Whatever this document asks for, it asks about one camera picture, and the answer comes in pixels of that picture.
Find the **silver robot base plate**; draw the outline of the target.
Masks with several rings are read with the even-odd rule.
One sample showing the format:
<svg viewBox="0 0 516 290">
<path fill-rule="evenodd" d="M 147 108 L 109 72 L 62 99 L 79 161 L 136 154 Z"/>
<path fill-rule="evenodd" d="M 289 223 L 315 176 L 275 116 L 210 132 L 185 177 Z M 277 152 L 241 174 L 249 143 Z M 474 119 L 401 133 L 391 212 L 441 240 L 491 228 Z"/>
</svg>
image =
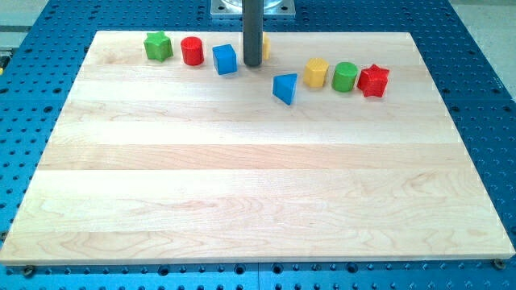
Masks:
<svg viewBox="0 0 516 290">
<path fill-rule="evenodd" d="M 238 19 L 242 16 L 241 0 L 210 0 L 212 19 Z M 294 0 L 264 0 L 264 16 L 272 18 L 294 18 Z"/>
</svg>

